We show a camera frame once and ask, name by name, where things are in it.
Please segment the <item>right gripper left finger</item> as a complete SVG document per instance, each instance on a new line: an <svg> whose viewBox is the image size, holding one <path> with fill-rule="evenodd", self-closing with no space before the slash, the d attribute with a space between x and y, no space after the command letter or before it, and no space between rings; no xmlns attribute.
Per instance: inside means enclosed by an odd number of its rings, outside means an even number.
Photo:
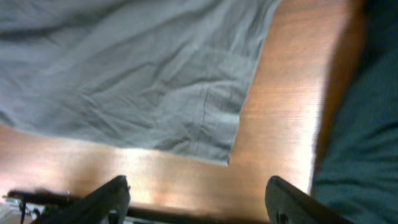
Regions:
<svg viewBox="0 0 398 224"><path fill-rule="evenodd" d="M130 194L127 178L119 175L72 206L43 220L44 224L123 223L129 209Z"/></svg>

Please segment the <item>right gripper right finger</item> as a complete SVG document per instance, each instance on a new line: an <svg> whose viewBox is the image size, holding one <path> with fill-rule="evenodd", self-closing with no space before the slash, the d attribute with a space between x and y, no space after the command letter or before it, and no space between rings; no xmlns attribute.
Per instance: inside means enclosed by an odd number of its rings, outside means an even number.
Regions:
<svg viewBox="0 0 398 224"><path fill-rule="evenodd" d="M272 224L352 224L277 175L267 182L265 205Z"/></svg>

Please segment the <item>grey shorts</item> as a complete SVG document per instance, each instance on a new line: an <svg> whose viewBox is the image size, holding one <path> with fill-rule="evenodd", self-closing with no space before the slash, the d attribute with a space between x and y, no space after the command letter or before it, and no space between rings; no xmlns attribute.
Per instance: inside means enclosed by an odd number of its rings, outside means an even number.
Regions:
<svg viewBox="0 0 398 224"><path fill-rule="evenodd" d="M1 123L227 165L277 1L2 1Z"/></svg>

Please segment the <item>dark navy garment pile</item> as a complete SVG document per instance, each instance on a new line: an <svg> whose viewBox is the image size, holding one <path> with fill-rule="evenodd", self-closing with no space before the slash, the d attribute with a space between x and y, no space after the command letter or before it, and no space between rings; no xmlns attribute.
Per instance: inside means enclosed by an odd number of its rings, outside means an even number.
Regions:
<svg viewBox="0 0 398 224"><path fill-rule="evenodd" d="M353 223L397 222L397 1L365 3L366 44L334 118L315 199Z"/></svg>

